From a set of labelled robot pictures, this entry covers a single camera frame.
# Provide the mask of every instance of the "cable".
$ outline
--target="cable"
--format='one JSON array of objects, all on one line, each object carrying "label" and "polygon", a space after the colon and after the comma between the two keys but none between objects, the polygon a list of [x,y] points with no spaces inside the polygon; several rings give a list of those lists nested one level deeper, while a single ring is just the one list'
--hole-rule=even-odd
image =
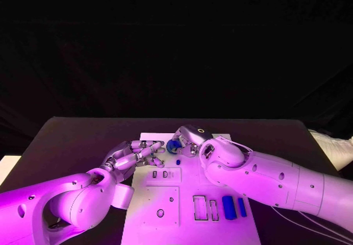
[{"label": "cable", "polygon": [[286,218],[286,217],[285,217],[285,216],[274,210],[273,207],[270,207],[270,208],[272,208],[272,210],[282,216],[282,218],[285,218],[285,219],[286,219],[290,223],[293,223],[295,225],[298,225],[298,226],[300,226],[302,228],[305,228],[306,230],[309,230],[309,231],[318,233],[319,235],[322,235],[322,236],[325,236],[325,237],[328,237],[328,238],[331,238],[331,239],[339,241],[341,243],[344,243],[344,244],[347,244],[347,245],[353,245],[351,243],[342,241],[341,239],[338,239],[338,238],[335,238],[335,237],[332,237],[332,236],[329,236],[329,235],[321,233],[319,231],[315,231],[315,230],[312,230],[311,228],[302,226],[300,224],[295,223],[293,221],[290,221],[290,220],[289,220],[289,219],[287,219],[287,218]]},{"label": "cable", "polygon": [[321,226],[322,228],[325,228],[329,232],[332,232],[335,235],[338,235],[339,237],[342,237],[344,239],[347,239],[348,241],[353,242],[353,239],[349,239],[348,237],[342,236],[338,232],[335,232],[334,230],[331,230],[328,227],[325,227],[323,225],[321,225],[316,221],[313,221],[300,211],[298,211],[299,214],[311,221],[313,222],[318,226]]}]

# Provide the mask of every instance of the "robotic hand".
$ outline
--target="robotic hand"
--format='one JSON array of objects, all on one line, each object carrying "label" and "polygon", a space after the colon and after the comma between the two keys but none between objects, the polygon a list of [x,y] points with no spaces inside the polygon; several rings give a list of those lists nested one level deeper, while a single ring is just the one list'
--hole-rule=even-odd
[{"label": "robotic hand", "polygon": [[353,232],[353,181],[254,152],[200,127],[178,128],[166,151],[192,157],[208,181],[269,206],[309,213]]},{"label": "robotic hand", "polygon": [[[119,184],[136,166],[164,167],[152,153],[164,152],[162,141],[125,141],[97,168],[0,194],[0,244],[60,244],[93,228],[109,206],[126,209],[132,187]],[[47,226],[43,211],[58,218]]]}]

